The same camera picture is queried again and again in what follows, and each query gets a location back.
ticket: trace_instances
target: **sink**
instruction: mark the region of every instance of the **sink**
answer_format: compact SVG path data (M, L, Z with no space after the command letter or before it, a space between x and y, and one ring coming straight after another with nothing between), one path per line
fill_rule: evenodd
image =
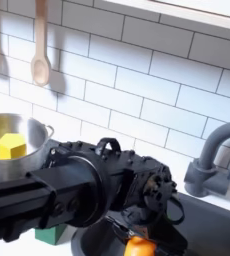
M186 218L176 228L189 242L185 256L230 256L230 211L185 194L179 198ZM168 206L170 218L176 219L178 214L177 208ZM122 256L123 251L124 245L105 221L79 229L72 239L72 252L77 256Z
M230 256L230 211L179 194L185 209L185 221L176 228L189 243L187 256ZM169 217L179 214L173 205Z

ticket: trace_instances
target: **hanging utensil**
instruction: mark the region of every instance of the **hanging utensil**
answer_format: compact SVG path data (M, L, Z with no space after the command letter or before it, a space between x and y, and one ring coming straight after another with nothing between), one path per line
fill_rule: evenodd
M31 72L37 85L45 86L49 81L50 62L47 57L47 3L48 0L36 2L36 54L31 63Z

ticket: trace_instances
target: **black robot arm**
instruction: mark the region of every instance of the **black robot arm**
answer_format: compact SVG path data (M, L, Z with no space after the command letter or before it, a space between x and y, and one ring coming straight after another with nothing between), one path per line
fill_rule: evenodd
M121 151L115 139L97 146L59 144L41 170L0 183L0 239L10 242L31 228L61 223L88 227L106 218L124 241L138 235L167 253L157 255L183 255L187 241L173 227L183 217L176 223L166 217L169 200L181 207L175 194L167 166Z

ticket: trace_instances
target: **faucet spout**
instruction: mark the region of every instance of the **faucet spout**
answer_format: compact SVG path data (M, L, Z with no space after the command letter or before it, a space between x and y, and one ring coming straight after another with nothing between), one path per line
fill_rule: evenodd
M189 164L185 175L186 191L196 197L205 197L210 192L225 195L230 185L230 170L220 172L214 159L224 141L230 138L230 123L216 129L207 139L200 158Z
M211 133L200 155L199 166L205 170L211 169L220 146L229 138L230 123L222 125Z

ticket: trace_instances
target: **stainless steel pot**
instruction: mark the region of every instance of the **stainless steel pot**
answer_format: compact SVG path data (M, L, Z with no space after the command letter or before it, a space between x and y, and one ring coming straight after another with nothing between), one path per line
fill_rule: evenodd
M18 179L29 171L41 168L47 152L45 145L54 133L33 118L17 114L0 114L0 138L6 133L23 134L27 142L27 155L12 160L0 160L0 182Z

